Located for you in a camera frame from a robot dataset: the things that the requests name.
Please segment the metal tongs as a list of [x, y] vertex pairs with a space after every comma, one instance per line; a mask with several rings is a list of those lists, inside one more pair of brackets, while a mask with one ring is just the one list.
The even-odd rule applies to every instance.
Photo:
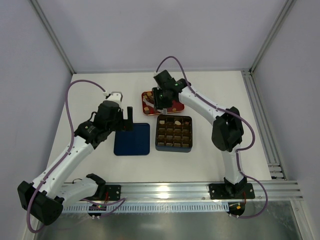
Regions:
[[144, 98], [144, 97], [143, 97], [143, 98], [142, 98], [142, 102], [143, 102], [145, 105], [149, 106], [149, 107], [152, 107], [152, 108], [155, 107], [154, 101], [153, 101], [153, 100], [150, 101], [149, 98]]

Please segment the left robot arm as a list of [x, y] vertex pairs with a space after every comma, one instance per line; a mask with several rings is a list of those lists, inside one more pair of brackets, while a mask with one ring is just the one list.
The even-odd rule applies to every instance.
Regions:
[[86, 198], [104, 198], [106, 181], [94, 173], [66, 188], [63, 184], [112, 132], [133, 130], [133, 108], [127, 107], [127, 118], [124, 118], [123, 109], [117, 102], [105, 100], [91, 116], [93, 120], [78, 126], [67, 148], [42, 174], [30, 183], [22, 181], [18, 186], [20, 203], [28, 218], [35, 217], [49, 226], [59, 218], [64, 208]]

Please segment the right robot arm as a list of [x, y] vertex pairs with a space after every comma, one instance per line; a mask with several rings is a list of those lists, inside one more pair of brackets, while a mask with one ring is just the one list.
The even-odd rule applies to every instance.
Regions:
[[211, 141], [221, 151], [225, 174], [222, 183], [209, 184], [210, 198], [254, 199], [253, 185], [241, 171], [240, 150], [244, 128], [239, 110], [219, 106], [192, 88], [186, 79], [175, 80], [167, 70], [155, 72], [153, 78], [157, 83], [157, 87], [152, 89], [157, 110], [170, 108], [176, 101], [192, 108], [212, 126]]

